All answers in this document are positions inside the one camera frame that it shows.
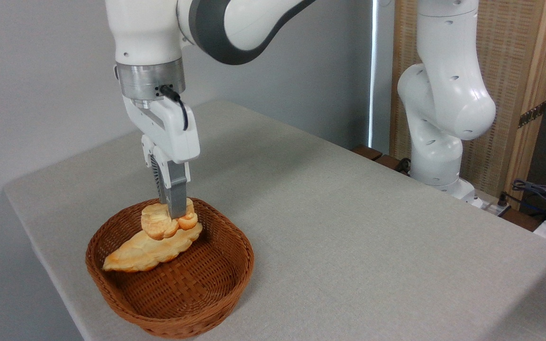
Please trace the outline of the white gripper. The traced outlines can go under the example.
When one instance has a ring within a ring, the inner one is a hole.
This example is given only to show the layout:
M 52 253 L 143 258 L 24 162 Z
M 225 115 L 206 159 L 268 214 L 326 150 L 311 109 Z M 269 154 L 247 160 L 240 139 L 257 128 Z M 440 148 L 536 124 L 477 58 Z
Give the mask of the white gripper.
M 190 177 L 183 162 L 200 154 L 193 111 L 167 97 L 152 101 L 148 109 L 135 106 L 126 97 L 123 100 L 130 120 L 144 134 L 143 154 L 146 166 L 152 169 L 160 203 L 167 204 L 172 219 L 186 215 L 186 183 Z

